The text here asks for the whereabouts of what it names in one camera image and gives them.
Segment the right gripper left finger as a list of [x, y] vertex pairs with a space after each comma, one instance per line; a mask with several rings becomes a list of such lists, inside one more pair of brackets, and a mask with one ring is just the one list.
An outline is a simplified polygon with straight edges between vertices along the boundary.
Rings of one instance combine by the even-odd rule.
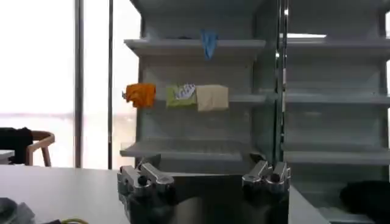
[[154, 192], [164, 194], [174, 186], [174, 178], [164, 174], [151, 163], [143, 163], [140, 169], [122, 166], [117, 173], [118, 193], [147, 197]]

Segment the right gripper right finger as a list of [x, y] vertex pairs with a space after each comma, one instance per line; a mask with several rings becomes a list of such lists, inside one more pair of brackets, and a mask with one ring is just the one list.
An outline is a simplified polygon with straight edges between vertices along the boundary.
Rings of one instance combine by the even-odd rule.
[[291, 168], [285, 162], [270, 166], [259, 161], [252, 170], [242, 176], [242, 186], [249, 189], [264, 189], [271, 193], [285, 193], [290, 189]]

